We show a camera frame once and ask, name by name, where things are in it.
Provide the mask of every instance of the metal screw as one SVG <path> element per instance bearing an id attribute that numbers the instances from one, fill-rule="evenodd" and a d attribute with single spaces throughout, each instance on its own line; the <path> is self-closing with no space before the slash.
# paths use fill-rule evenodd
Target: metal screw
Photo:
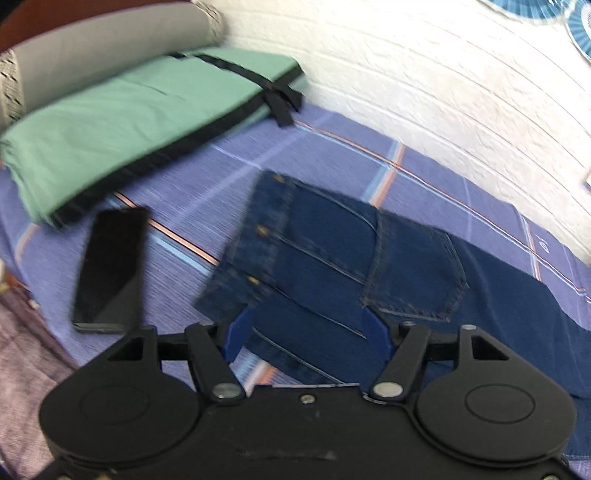
<path id="1" fill-rule="evenodd" d="M 300 397 L 300 401 L 304 404 L 307 405 L 308 403 L 314 403 L 316 401 L 316 397 L 314 395 L 302 395 Z"/>
<path id="2" fill-rule="evenodd" d="M 374 393 L 382 398 L 399 397 L 404 392 L 402 385 L 394 382 L 382 382 L 374 387 Z"/>
<path id="3" fill-rule="evenodd" d="M 239 397 L 242 389 L 235 383 L 218 383 L 212 388 L 212 393 L 222 400 Z"/>

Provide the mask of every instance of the blue fan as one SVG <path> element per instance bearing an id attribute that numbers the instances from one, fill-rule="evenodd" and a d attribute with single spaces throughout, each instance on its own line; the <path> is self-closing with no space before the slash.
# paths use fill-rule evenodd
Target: blue fan
<path id="1" fill-rule="evenodd" d="M 578 0 L 568 25 L 574 44 L 591 60 L 591 2 Z"/>
<path id="2" fill-rule="evenodd" d="M 511 18 L 552 22 L 567 17 L 577 0 L 481 0 Z"/>

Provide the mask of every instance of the green pillow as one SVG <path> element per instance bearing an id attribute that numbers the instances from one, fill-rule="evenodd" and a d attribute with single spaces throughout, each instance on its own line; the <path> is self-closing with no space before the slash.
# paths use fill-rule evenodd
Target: green pillow
<path id="1" fill-rule="evenodd" d="M 291 85 L 293 94 L 304 86 L 289 57 L 232 48 L 194 53 L 242 66 L 251 78 L 192 55 L 161 57 L 33 112 L 4 133 L 0 155 L 33 222 L 61 227 L 77 220 L 134 178 L 267 115 L 265 102 L 276 106 L 278 96 L 271 102 L 268 94 L 277 87 Z M 272 86 L 263 89 L 256 74 Z"/>

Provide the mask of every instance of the circular gripper cap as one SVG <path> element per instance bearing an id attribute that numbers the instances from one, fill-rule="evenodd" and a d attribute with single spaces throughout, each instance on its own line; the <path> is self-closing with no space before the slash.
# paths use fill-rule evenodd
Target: circular gripper cap
<path id="1" fill-rule="evenodd" d="M 560 453 L 575 421 L 572 402 L 519 360 L 460 364 L 419 395 L 419 422 L 438 442 L 478 461 L 528 463 Z"/>
<path id="2" fill-rule="evenodd" d="M 54 455 L 122 466 L 188 435 L 199 413 L 195 393 L 159 371 L 127 367 L 82 369 L 46 397 L 39 421 Z"/>

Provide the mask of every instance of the purple blanket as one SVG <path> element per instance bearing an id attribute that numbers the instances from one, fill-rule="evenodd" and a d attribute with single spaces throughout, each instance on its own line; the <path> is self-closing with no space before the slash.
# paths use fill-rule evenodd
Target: purple blanket
<path id="1" fill-rule="evenodd" d="M 104 207 L 148 205 L 146 321 L 161 333 L 202 320 L 191 302 L 241 221 L 253 183 L 269 168 L 442 228 L 544 282 L 563 310 L 591 327 L 591 271 L 550 233 L 434 160 L 333 112 L 307 105 L 294 127 L 272 120 L 218 139 L 108 198 Z M 0 257 L 14 264 L 51 331 L 80 363 L 114 337 L 69 324 L 92 215 L 65 232 L 35 226 L 6 168 L 0 170 Z M 243 351 L 234 365 L 247 388 L 289 378 Z M 178 366 L 165 370 L 185 377 Z M 587 466 L 591 478 L 591 466 Z"/>

